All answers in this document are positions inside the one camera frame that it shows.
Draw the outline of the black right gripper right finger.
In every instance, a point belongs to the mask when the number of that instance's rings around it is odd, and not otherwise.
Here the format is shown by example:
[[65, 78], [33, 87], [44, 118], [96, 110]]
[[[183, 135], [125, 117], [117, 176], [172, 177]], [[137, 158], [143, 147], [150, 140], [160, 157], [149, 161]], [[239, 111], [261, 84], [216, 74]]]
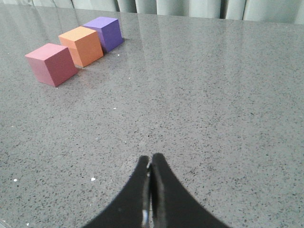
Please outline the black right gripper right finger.
[[188, 193], [161, 153], [152, 157], [151, 190], [155, 228], [227, 227]]

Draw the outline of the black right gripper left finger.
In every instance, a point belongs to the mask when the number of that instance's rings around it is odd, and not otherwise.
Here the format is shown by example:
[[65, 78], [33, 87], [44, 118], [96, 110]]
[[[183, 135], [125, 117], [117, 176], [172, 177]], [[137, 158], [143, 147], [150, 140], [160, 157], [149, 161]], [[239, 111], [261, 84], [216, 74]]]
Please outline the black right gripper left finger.
[[149, 157], [141, 156], [114, 200], [85, 228], [148, 228], [150, 211]]

